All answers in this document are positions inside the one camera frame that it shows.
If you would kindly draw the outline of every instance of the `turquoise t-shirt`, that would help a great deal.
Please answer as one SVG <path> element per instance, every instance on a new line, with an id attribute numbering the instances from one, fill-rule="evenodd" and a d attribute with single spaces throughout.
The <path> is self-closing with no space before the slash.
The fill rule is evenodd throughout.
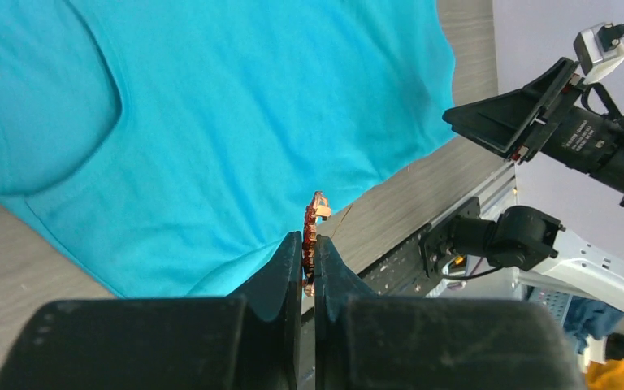
<path id="1" fill-rule="evenodd" d="M 0 0 L 0 202 L 121 297 L 227 294 L 448 141 L 453 68 L 434 0 Z"/>

